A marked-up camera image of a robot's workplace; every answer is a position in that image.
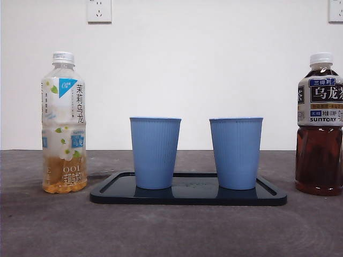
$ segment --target table surface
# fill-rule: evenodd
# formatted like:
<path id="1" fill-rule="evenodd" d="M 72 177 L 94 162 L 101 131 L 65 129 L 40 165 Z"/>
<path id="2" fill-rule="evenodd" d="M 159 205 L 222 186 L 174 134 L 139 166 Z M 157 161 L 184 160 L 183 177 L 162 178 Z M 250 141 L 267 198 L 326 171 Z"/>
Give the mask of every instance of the table surface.
<path id="1" fill-rule="evenodd" d="M 343 256 L 343 195 L 294 187 L 294 151 L 261 151 L 259 174 L 288 194 L 278 207 L 101 205 L 96 184 L 133 171 L 132 152 L 88 151 L 88 186 L 41 189 L 42 152 L 1 155 L 1 256 Z M 178 151 L 176 172 L 215 172 L 213 152 Z"/>

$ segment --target oolong tea bottle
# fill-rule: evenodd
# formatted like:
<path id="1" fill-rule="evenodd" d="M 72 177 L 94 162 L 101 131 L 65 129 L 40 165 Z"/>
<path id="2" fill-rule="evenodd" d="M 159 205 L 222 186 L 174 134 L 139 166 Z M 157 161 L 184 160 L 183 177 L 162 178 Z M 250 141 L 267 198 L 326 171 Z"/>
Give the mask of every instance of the oolong tea bottle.
<path id="1" fill-rule="evenodd" d="M 316 195 L 342 191 L 343 79 L 332 54 L 311 56 L 309 74 L 298 86 L 295 186 Z"/>
<path id="2" fill-rule="evenodd" d="M 41 83 L 43 189 L 76 192 L 87 184 L 85 83 L 72 53 L 55 52 L 53 65 Z"/>

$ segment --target blue cup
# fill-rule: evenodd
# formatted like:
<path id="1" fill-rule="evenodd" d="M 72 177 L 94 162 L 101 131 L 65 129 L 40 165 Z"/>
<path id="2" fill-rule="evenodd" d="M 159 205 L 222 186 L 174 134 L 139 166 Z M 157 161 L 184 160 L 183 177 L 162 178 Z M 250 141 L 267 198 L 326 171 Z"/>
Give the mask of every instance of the blue cup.
<path id="1" fill-rule="evenodd" d="M 263 118 L 210 119 L 218 182 L 221 187 L 255 187 Z"/>
<path id="2" fill-rule="evenodd" d="M 131 117 L 136 185 L 164 189 L 172 185 L 181 119 Z"/>

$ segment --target black tray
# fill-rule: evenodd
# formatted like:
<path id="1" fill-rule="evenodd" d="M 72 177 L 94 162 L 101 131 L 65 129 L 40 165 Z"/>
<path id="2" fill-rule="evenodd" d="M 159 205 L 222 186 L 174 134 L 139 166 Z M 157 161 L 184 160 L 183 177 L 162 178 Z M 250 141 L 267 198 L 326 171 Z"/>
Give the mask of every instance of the black tray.
<path id="1" fill-rule="evenodd" d="M 170 188 L 147 190 L 136 186 L 134 172 L 116 172 L 91 191 L 90 199 L 148 205 L 279 206 L 286 204 L 287 194 L 262 177 L 257 177 L 254 189 L 225 189 L 216 173 L 174 173 Z"/>

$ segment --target wall socket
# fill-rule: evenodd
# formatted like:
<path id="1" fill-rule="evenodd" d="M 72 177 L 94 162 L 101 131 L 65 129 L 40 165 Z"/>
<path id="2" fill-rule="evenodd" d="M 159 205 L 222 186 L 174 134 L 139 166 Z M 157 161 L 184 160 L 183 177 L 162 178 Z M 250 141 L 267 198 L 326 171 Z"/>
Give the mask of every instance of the wall socket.
<path id="1" fill-rule="evenodd" d="M 343 0 L 329 0 L 329 22 L 343 22 Z"/>
<path id="2" fill-rule="evenodd" d="M 89 23 L 111 23 L 111 0 L 87 0 Z"/>

